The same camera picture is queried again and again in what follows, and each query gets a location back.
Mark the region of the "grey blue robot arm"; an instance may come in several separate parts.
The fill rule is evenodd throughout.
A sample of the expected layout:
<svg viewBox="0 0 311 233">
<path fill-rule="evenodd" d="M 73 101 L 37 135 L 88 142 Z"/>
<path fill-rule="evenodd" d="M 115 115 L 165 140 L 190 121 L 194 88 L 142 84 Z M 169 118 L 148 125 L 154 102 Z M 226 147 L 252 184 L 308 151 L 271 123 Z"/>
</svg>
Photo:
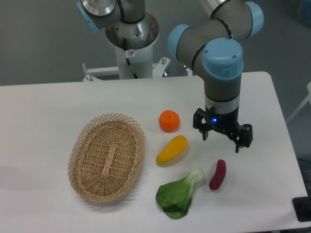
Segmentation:
<svg viewBox="0 0 311 233">
<path fill-rule="evenodd" d="M 92 31 L 105 30 L 115 47 L 121 79 L 149 78 L 153 72 L 152 46 L 159 35 L 155 18 L 142 0 L 80 0 L 77 8 Z M 181 24 L 172 29 L 170 54 L 204 82 L 205 108 L 193 116 L 193 127 L 207 139 L 210 131 L 226 135 L 236 149 L 253 140 L 250 124 L 238 123 L 241 76 L 244 67 L 240 40 L 258 33 L 264 24 L 254 2 L 204 0 L 208 23 L 195 28 Z"/>
</svg>

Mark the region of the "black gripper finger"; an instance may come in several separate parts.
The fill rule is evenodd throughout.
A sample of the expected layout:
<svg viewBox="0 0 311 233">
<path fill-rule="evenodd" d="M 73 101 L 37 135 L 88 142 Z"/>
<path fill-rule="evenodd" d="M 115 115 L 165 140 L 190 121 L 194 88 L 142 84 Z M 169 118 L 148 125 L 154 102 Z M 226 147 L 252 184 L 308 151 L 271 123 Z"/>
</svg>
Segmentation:
<svg viewBox="0 0 311 233">
<path fill-rule="evenodd" d="M 233 141 L 236 144 L 235 152 L 238 153 L 240 148 L 249 148 L 253 141 L 253 127 L 251 124 L 238 125 L 233 133 Z"/>
<path fill-rule="evenodd" d="M 206 141 L 209 135 L 209 131 L 211 131 L 211 126 L 208 122 L 203 122 L 206 119 L 206 112 L 198 108 L 193 115 L 192 126 L 194 129 L 197 129 L 203 137 L 203 140 Z"/>
</svg>

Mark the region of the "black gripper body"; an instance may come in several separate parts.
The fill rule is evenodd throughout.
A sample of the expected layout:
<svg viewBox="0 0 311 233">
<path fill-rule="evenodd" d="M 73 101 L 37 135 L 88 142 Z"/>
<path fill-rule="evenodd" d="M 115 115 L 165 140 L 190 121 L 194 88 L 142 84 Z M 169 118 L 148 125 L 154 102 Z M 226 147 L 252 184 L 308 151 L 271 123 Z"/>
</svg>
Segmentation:
<svg viewBox="0 0 311 233">
<path fill-rule="evenodd" d="M 216 131 L 225 135 L 236 134 L 238 124 L 239 108 L 226 114 L 216 113 L 215 107 L 206 108 L 206 130 Z"/>
</svg>

